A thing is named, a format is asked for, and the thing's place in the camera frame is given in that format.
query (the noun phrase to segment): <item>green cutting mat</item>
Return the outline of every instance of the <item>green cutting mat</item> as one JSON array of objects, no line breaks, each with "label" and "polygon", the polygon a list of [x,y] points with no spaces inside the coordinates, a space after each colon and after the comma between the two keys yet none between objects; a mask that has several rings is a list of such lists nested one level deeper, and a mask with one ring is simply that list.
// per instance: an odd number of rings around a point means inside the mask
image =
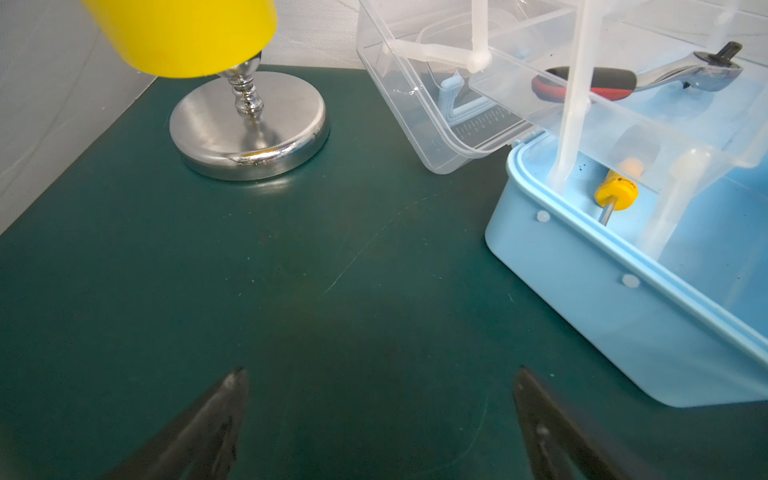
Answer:
[{"label": "green cutting mat", "polygon": [[765,404],[656,403],[488,251],[506,150],[432,174],[364,71],[274,70],[328,104],[303,167],[188,170],[161,79],[0,237],[0,468],[97,478],[244,366],[233,480],[526,479],[526,364],[670,478],[768,475]]}]

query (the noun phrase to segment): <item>chrome stem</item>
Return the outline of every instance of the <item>chrome stem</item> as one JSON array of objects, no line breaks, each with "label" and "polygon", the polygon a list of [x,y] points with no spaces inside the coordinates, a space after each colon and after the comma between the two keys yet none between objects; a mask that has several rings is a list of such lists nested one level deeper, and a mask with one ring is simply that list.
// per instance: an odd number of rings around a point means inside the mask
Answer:
[{"label": "chrome stem", "polygon": [[232,85],[232,92],[235,94],[237,111],[244,117],[258,117],[259,112],[264,107],[264,102],[256,93],[256,87],[253,86],[253,75],[237,75],[227,80]]},{"label": "chrome stem", "polygon": [[611,218],[611,214],[616,209],[616,202],[618,199],[616,197],[609,197],[608,202],[605,204],[605,207],[603,207],[603,211],[600,214],[600,218],[598,219],[598,222],[602,223],[603,225],[608,225],[608,221]]},{"label": "chrome stem", "polygon": [[699,64],[703,64],[703,62],[696,58],[695,55],[691,54],[686,58],[681,58],[680,60],[662,65],[659,68],[638,74],[637,87],[635,87],[634,90],[643,91],[671,83],[672,81],[684,79],[684,77],[703,68],[703,65]]},{"label": "chrome stem", "polygon": [[253,73],[260,63],[261,52],[250,60],[219,73],[220,77],[226,78],[232,85],[235,108],[245,118],[258,118],[264,107],[264,102],[256,93],[256,87],[253,86]]}]

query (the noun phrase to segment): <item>yellow screwdriver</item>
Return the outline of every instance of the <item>yellow screwdriver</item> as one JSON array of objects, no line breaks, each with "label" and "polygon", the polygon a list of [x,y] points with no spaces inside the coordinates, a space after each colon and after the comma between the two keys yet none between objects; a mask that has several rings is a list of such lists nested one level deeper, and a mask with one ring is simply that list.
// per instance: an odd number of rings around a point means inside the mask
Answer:
[{"label": "yellow screwdriver", "polygon": [[[632,178],[640,178],[645,169],[656,161],[660,145],[652,130],[640,125],[629,127],[607,155],[610,164]],[[600,223],[608,224],[614,210],[624,210],[637,199],[637,184],[611,170],[594,192],[594,201],[603,207]]]},{"label": "yellow screwdriver", "polygon": [[[638,178],[643,173],[644,165],[637,158],[628,158],[621,162],[621,170]],[[594,201],[603,207],[599,219],[600,223],[608,225],[608,220],[614,210],[624,210],[631,207],[637,199],[637,194],[636,183],[613,170],[609,171],[603,183],[594,191]]]}]

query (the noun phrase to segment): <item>yellow cylinder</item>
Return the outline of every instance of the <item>yellow cylinder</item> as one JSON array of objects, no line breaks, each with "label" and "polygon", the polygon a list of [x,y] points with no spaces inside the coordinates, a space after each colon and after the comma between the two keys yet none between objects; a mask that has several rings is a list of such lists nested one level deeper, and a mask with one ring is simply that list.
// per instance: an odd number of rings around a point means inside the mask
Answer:
[{"label": "yellow cylinder", "polygon": [[605,207],[613,197],[616,199],[615,209],[625,210],[632,206],[638,193],[636,183],[611,170],[594,192],[594,201],[601,207]]},{"label": "yellow cylinder", "polygon": [[272,0],[82,0],[130,66],[160,77],[216,74],[259,53],[277,29]]}]

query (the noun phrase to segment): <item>scratch on mat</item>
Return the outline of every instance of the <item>scratch on mat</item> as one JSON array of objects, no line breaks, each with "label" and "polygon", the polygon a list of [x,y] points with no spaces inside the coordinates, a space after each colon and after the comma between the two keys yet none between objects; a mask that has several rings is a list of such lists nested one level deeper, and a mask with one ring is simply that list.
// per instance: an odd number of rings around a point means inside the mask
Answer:
[{"label": "scratch on mat", "polygon": [[424,198],[422,198],[421,200],[417,200],[417,201],[413,202],[412,204],[408,205],[408,206],[406,207],[406,210],[408,210],[410,207],[413,207],[413,206],[414,206],[414,205],[416,205],[418,202],[423,202],[424,200],[428,200],[429,198],[432,198],[432,197],[437,197],[438,195],[440,195],[440,194],[434,194],[434,195],[430,195],[429,197],[424,197]]},{"label": "scratch on mat", "polygon": [[344,270],[342,270],[342,271],[341,271],[341,273],[339,273],[339,276],[338,276],[338,277],[337,277],[337,278],[336,278],[336,279],[333,281],[333,283],[331,283],[331,285],[330,285],[328,288],[326,288],[326,291],[325,291],[325,292],[322,292],[322,293],[320,294],[320,296],[318,296],[318,297],[317,297],[317,299],[318,299],[318,300],[320,300],[320,299],[323,297],[323,295],[325,295],[326,293],[328,293],[328,292],[329,292],[329,291],[330,291],[330,290],[333,288],[333,286],[334,286],[334,285],[336,285],[336,282],[338,282],[338,281],[339,281],[339,278],[341,278],[341,276],[344,274],[344,272],[346,272],[346,271],[347,271],[347,269],[349,269],[349,268],[352,266],[352,264],[353,264],[353,263],[355,263],[355,260],[357,260],[357,257],[359,257],[359,256],[360,256],[360,254],[361,254],[361,253],[362,253],[362,252],[363,252],[363,251],[364,251],[366,248],[368,248],[368,245],[370,245],[370,244],[371,244],[371,242],[373,242],[373,241],[376,239],[376,237],[378,237],[378,236],[379,236],[379,233],[383,232],[383,231],[384,231],[384,229],[385,229],[385,228],[387,228],[387,225],[389,225],[389,224],[392,222],[392,220],[394,220],[394,218],[393,218],[393,219],[391,219],[389,222],[387,222],[387,224],[386,224],[384,227],[382,227],[382,229],[381,229],[381,230],[379,230],[378,232],[376,232],[376,235],[374,235],[373,237],[371,237],[371,240],[368,240],[368,243],[366,243],[366,244],[365,244],[365,245],[364,245],[364,246],[363,246],[363,247],[360,249],[360,251],[357,253],[357,255],[355,255],[355,258],[353,258],[353,259],[352,259],[352,261],[351,261],[351,262],[349,262],[349,265],[347,265],[347,266],[345,266],[345,267],[344,267]]},{"label": "scratch on mat", "polygon": [[339,253],[341,253],[341,249],[344,248],[344,245],[346,244],[346,239],[349,238],[350,232],[352,232],[352,229],[349,229],[346,231],[344,240],[341,241],[341,245],[339,245],[339,249],[336,251],[336,255],[333,256],[333,261],[331,261],[331,266],[333,266],[333,264],[336,262],[336,259],[339,258]]},{"label": "scratch on mat", "polygon": [[286,398],[286,407],[283,409],[283,419],[280,420],[280,429],[277,431],[277,438],[275,439],[275,446],[272,448],[273,455],[277,453],[277,449],[280,447],[280,440],[283,437],[283,431],[286,428],[286,419],[288,418],[288,408],[290,407],[291,400],[293,400],[293,392],[296,390],[296,379],[299,376],[299,360],[293,364],[293,374],[291,375],[290,386],[288,387],[288,395]]},{"label": "scratch on mat", "polygon": [[452,467],[453,465],[456,465],[461,460],[464,459],[467,455],[469,455],[470,451],[472,450],[472,447],[475,446],[475,442],[477,442],[478,437],[480,436],[480,430],[482,430],[483,423],[485,422],[485,414],[488,413],[488,395],[485,395],[485,405],[482,409],[482,415],[480,416],[480,423],[478,424],[477,430],[475,430],[475,436],[472,437],[472,441],[469,443],[469,447],[467,447],[464,452],[461,452],[456,458],[451,460],[448,463],[444,463],[442,465],[437,465],[436,467],[432,467],[428,470],[423,470],[421,472],[416,472],[411,475],[406,475],[403,477],[403,480],[409,480],[411,478],[419,478],[423,477],[425,475],[429,475],[435,472],[439,472],[440,470],[443,470],[444,468]]}]

